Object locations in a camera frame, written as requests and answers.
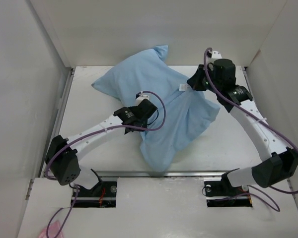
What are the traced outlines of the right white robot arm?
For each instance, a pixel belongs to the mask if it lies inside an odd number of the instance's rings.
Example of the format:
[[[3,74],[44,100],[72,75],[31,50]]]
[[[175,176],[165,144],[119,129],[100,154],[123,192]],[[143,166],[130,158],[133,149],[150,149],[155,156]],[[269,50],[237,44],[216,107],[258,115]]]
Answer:
[[[298,167],[295,146],[266,123],[250,92],[236,83],[235,73],[232,60],[206,58],[187,81],[195,91],[216,94],[217,101],[243,127],[261,159],[256,166],[223,174],[219,187],[225,195],[232,195],[242,185],[272,187],[291,178]]]

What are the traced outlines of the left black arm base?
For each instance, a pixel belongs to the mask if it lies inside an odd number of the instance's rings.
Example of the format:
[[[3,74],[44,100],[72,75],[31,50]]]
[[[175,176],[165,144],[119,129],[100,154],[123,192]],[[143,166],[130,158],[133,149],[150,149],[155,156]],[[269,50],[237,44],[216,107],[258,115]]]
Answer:
[[[71,202],[74,202],[74,208],[115,208],[117,179],[103,180],[95,170],[91,169],[91,171],[98,179],[98,183],[92,189],[80,187],[76,201],[74,201],[75,190],[73,190]]]

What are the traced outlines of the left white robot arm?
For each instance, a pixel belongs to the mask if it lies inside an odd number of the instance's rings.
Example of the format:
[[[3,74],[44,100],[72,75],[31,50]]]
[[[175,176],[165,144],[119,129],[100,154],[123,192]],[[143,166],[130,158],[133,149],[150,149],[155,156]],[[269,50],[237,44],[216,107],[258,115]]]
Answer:
[[[46,171],[59,185],[78,185],[89,196],[101,192],[102,181],[93,169],[80,165],[83,159],[96,147],[129,132],[145,131],[148,119],[157,111],[157,107],[148,99],[138,105],[122,107],[98,125],[74,136],[63,138],[55,136],[45,158]]]

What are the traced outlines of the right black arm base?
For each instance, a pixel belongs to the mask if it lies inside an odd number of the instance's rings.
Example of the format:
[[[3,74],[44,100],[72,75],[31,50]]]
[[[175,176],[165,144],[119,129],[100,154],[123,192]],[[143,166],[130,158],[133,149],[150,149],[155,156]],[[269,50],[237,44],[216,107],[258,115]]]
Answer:
[[[207,198],[207,207],[253,207],[249,187],[233,187],[228,182],[228,172],[220,180],[204,180],[202,194]]]

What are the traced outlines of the light blue pillowcase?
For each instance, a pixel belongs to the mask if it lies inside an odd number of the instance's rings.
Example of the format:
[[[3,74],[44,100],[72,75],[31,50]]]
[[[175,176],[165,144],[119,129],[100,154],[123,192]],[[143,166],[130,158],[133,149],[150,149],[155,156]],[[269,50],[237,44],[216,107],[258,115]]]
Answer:
[[[167,170],[175,154],[200,136],[215,121],[220,107],[207,100],[203,92],[185,85],[188,77],[164,62],[168,46],[141,51],[111,68],[93,82],[92,87],[121,101],[125,107],[135,104],[136,94],[151,91],[150,101],[158,112],[149,119],[153,131],[141,133],[141,153],[157,172]]]

